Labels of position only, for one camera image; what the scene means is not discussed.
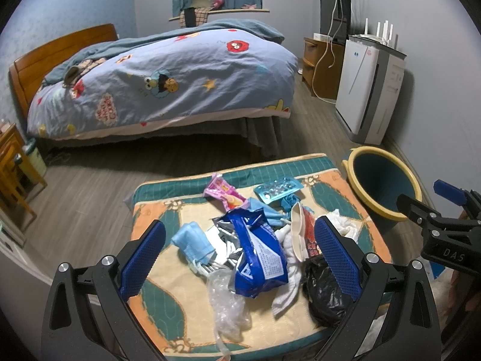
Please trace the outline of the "black plastic bag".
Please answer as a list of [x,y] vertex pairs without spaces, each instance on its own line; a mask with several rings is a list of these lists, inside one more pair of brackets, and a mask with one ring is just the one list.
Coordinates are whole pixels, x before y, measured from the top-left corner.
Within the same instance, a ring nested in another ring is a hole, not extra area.
[[302,293],[313,320],[327,328],[337,327],[353,303],[351,297],[342,292],[323,256],[307,261]]

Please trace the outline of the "red white paper cup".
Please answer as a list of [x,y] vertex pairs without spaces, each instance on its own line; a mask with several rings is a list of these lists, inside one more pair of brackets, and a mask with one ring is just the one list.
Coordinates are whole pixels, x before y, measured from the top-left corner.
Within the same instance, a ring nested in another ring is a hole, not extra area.
[[300,202],[291,209],[291,235],[293,251],[299,262],[320,256],[321,250],[314,235],[314,215]]

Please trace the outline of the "light blue face mask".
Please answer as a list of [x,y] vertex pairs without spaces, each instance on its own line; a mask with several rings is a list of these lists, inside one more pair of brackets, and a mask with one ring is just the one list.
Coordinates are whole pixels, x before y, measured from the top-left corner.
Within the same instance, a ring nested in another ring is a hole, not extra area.
[[184,223],[171,238],[189,263],[208,264],[215,248],[196,222]]

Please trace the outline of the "blue white snack bag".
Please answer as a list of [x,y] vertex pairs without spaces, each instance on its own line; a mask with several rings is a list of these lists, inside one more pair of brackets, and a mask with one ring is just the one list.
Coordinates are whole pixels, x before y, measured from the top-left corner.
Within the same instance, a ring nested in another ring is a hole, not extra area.
[[262,209],[233,209],[215,220],[232,231],[240,245],[240,256],[231,277],[233,292],[256,298],[261,292],[288,283],[287,261]]

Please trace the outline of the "clear plastic bag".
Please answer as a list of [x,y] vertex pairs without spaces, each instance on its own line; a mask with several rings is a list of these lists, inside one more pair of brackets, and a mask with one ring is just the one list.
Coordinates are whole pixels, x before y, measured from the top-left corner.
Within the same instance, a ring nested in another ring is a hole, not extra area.
[[207,280],[210,305],[214,312],[215,332],[221,338],[241,342],[243,331],[251,328],[246,298],[230,290],[231,271],[216,270]]

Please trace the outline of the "blue pill blister pack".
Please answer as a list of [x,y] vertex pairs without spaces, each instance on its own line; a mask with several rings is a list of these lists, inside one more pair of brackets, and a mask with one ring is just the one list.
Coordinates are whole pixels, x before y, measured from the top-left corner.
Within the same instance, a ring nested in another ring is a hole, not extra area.
[[295,178],[284,177],[274,181],[260,184],[253,191],[264,204],[272,202],[300,191],[303,185]]

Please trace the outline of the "pink snack wrapper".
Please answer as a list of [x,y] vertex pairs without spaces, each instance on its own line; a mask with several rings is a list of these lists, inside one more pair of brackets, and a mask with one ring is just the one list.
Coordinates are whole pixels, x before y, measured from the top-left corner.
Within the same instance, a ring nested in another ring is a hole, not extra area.
[[220,173],[214,173],[208,185],[203,191],[203,197],[214,198],[222,202],[224,209],[228,212],[232,209],[247,209],[249,201],[229,184]]

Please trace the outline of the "white tissue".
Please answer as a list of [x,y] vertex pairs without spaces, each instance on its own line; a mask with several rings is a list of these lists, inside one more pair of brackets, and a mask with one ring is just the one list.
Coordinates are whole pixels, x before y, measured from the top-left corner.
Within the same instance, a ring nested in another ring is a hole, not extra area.
[[342,216],[339,213],[339,209],[328,212],[327,214],[325,214],[325,216],[328,218],[330,223],[332,223],[332,225],[336,228],[336,230],[341,236],[353,239],[355,242],[358,242],[361,229],[360,223],[357,223],[349,217]]

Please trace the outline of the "teal glove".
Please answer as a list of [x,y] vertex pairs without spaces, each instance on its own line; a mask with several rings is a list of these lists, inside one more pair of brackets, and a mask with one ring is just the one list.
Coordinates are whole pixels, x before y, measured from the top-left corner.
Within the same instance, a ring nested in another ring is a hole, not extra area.
[[284,196],[280,201],[280,206],[285,213],[289,213],[296,203],[299,203],[301,199],[296,194],[289,194]]

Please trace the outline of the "teal yellow trash bin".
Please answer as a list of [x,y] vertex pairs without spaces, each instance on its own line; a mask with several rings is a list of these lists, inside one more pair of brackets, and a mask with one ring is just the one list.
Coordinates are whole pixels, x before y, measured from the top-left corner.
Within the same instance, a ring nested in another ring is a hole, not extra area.
[[373,146],[353,148],[342,165],[347,182],[380,233],[408,219],[398,211],[396,202],[400,195],[423,199],[421,185],[412,170],[386,150]]

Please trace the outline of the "green orange patterned mat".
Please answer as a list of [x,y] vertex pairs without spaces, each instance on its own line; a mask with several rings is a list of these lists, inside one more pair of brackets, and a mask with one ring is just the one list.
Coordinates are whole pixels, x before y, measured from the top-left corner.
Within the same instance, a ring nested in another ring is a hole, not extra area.
[[[245,197],[256,186],[279,177],[299,180],[302,203],[315,216],[338,210],[360,230],[358,245],[390,262],[391,254],[347,181],[323,153],[245,165],[223,170],[222,176]],[[185,223],[202,230],[224,213],[223,206],[203,196],[210,174],[148,182],[132,196],[132,239],[139,238],[152,220],[160,220],[171,238]],[[233,360],[311,360],[331,334],[311,319],[308,302],[299,295],[284,315],[271,312],[274,292],[250,299],[252,326],[240,342],[227,341]],[[129,302],[142,327],[169,360],[218,360],[214,340],[214,312],[205,281],[188,267],[182,253],[167,243],[153,265],[140,294]]]

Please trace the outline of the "white air purifier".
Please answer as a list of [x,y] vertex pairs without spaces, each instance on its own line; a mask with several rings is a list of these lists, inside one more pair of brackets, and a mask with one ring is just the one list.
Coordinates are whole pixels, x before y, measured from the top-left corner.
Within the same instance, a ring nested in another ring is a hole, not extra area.
[[373,38],[346,42],[336,114],[355,143],[378,146],[384,139],[403,83],[406,55]]

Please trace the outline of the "white wifi router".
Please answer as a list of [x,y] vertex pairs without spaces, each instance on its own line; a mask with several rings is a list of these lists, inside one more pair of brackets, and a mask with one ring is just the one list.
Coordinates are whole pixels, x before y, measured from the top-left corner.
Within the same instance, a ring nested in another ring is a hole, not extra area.
[[395,48],[396,37],[394,32],[394,24],[385,20],[383,23],[378,22],[374,33],[369,33],[369,19],[366,18],[364,21],[364,28],[362,33],[355,34],[357,38],[364,38],[370,41],[379,43],[386,47]]

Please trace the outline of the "black television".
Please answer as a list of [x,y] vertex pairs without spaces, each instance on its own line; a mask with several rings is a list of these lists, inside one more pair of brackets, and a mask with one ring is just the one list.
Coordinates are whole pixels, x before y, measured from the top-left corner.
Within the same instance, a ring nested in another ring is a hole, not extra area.
[[320,33],[345,45],[351,31],[351,0],[320,0]]

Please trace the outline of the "wooden bed headboard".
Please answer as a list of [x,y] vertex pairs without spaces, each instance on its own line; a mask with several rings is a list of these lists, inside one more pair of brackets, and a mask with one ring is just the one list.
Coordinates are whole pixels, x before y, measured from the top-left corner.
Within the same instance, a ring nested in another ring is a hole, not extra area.
[[114,25],[102,24],[56,38],[15,60],[9,68],[9,75],[20,115],[27,118],[43,78],[55,66],[85,47],[116,40],[118,33]]

